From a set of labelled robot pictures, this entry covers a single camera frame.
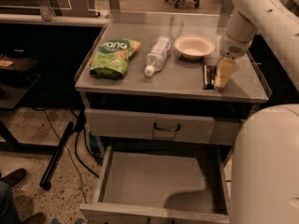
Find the yellow taped gripper finger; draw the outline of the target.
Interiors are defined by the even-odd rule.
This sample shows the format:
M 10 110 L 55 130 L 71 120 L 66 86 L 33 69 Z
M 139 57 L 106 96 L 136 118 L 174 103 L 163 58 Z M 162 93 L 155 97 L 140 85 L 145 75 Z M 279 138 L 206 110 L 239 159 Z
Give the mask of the yellow taped gripper finger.
M 235 70 L 235 59 L 231 57 L 225 57 L 221 59 L 217 64 L 216 77 L 214 83 L 214 89 L 221 91 L 225 88 L 228 80 Z

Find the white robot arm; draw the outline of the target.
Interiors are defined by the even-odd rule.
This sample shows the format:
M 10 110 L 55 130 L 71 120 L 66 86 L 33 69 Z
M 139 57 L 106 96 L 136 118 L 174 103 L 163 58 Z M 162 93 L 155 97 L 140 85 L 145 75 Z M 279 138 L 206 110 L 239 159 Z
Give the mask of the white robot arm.
M 262 68 L 273 92 L 235 140 L 230 224 L 299 224 L 299 19 L 288 0 L 232 0 L 235 10 L 221 38 L 217 86 L 227 64 L 243 56 L 259 34 L 275 58 Z

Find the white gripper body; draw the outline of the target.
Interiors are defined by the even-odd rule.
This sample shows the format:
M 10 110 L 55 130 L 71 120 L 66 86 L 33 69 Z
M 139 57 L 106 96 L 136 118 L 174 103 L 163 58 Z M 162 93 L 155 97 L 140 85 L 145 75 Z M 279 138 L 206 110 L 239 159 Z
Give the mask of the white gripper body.
M 224 32 L 220 40 L 220 56 L 238 59 L 244 56 L 253 40 L 253 33 Z

